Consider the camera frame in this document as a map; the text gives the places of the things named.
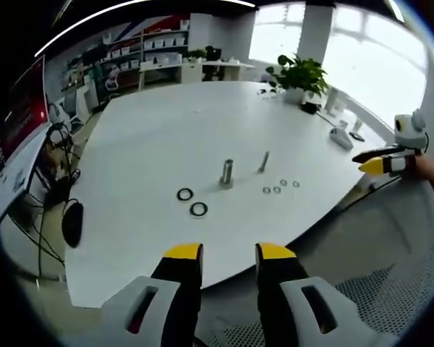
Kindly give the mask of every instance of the rubber ring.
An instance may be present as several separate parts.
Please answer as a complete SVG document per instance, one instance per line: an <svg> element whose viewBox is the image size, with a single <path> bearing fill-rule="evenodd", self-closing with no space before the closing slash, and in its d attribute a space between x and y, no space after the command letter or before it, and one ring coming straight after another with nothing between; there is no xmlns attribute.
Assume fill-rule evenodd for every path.
<svg viewBox="0 0 434 347"><path fill-rule="evenodd" d="M184 199L182 197L182 192L188 192L188 194L190 194L190 197L188 197L188 199ZM181 188L177 194L176 194L176 198L180 201L188 201L191 200L191 198L193 197L193 191L190 188Z"/></svg>
<svg viewBox="0 0 434 347"><path fill-rule="evenodd" d="M200 215L198 215L195 212L195 207L196 206L203 206L203 213L201 213ZM204 202L195 202L193 205L191 205L190 207L190 213L191 215L195 216L195 217L203 217L206 213L208 212L208 206L204 203Z"/></svg>

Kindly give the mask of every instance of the metal shaft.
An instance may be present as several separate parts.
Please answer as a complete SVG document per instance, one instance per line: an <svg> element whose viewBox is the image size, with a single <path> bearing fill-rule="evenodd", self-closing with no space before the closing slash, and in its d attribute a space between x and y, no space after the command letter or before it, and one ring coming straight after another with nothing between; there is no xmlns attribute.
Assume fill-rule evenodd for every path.
<svg viewBox="0 0 434 347"><path fill-rule="evenodd" d="M262 165L259 167L259 172L264 172L265 166L267 165L268 155L269 152L265 152L265 155L263 156Z"/></svg>
<svg viewBox="0 0 434 347"><path fill-rule="evenodd" d="M231 170L233 169L233 160L225 160L224 163L224 174L222 175L222 183L229 184L231 181Z"/></svg>
<svg viewBox="0 0 434 347"><path fill-rule="evenodd" d="M233 160L227 159L224 163L224 172L220 178L219 184L222 188L229 189L233 187L233 179L231 178L231 172L233 170Z"/></svg>

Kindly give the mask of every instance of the green plant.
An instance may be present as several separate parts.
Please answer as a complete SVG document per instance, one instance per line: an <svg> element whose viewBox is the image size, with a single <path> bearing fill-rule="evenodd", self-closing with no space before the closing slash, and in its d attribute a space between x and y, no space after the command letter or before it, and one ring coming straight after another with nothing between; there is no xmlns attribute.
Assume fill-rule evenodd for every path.
<svg viewBox="0 0 434 347"><path fill-rule="evenodd" d="M188 51L184 55L185 58L205 58L206 52L204 49L195 49L193 51Z"/></svg>
<svg viewBox="0 0 434 347"><path fill-rule="evenodd" d="M273 67L268 67L266 70L271 76L275 77L276 82L269 82L270 92L276 93L278 89L301 88L306 92L313 92L321 96L325 93L328 85L326 84L323 75L325 70L321 68L321 64L309 58L306 60L295 56L293 59L285 55L278 57L278 65L281 67L279 74L275 73ZM261 93L266 93L267 90L261 90Z"/></svg>

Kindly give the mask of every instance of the white table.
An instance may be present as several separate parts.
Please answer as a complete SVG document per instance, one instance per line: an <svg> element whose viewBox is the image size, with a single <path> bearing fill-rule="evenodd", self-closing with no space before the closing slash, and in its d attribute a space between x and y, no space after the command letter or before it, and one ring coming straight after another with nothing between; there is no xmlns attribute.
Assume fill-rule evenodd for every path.
<svg viewBox="0 0 434 347"><path fill-rule="evenodd" d="M331 125L256 82L174 85L112 100L80 161L71 197L84 205L78 248L66 248L72 304L100 307L177 244L204 244L203 288L255 264L255 243L288 244L320 220L363 173L329 139ZM270 151L265 173L257 174ZM218 188L234 160L234 187ZM280 186L280 194L263 187ZM300 183L294 188L292 182ZM189 187L191 202L177 191ZM195 219L193 202L209 211Z"/></svg>
<svg viewBox="0 0 434 347"><path fill-rule="evenodd" d="M251 72L255 67L249 64L235 63L229 61L202 61L196 63L182 64L142 64L140 67L140 81L138 90L142 90L145 84L145 73L161 69L179 69L180 83L195 83L203 80L203 66L224 67L225 81L253 80Z"/></svg>
<svg viewBox="0 0 434 347"><path fill-rule="evenodd" d="M35 161L45 142L49 123L39 126L25 140L22 147L16 149L14 154L0 173L0 222L7 213L9 206L30 186L35 168Z"/></svg>

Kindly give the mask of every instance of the robotic hand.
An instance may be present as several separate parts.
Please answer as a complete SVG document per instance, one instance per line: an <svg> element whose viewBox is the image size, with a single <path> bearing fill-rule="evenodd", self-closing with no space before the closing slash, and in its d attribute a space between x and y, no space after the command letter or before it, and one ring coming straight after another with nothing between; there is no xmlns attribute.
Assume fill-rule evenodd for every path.
<svg viewBox="0 0 434 347"><path fill-rule="evenodd" d="M319 277L309 277L286 247L255 245L258 311L267 347L393 346L360 318L357 305ZM191 347L201 304L202 244L165 253L150 277L140 276L102 306L103 320L66 346Z"/></svg>
<svg viewBox="0 0 434 347"><path fill-rule="evenodd" d="M426 123L419 109L395 116L394 133L396 144L362 152L352 160L361 163L359 170L370 175L390 174L395 176L403 170L414 168L415 156L427 148Z"/></svg>

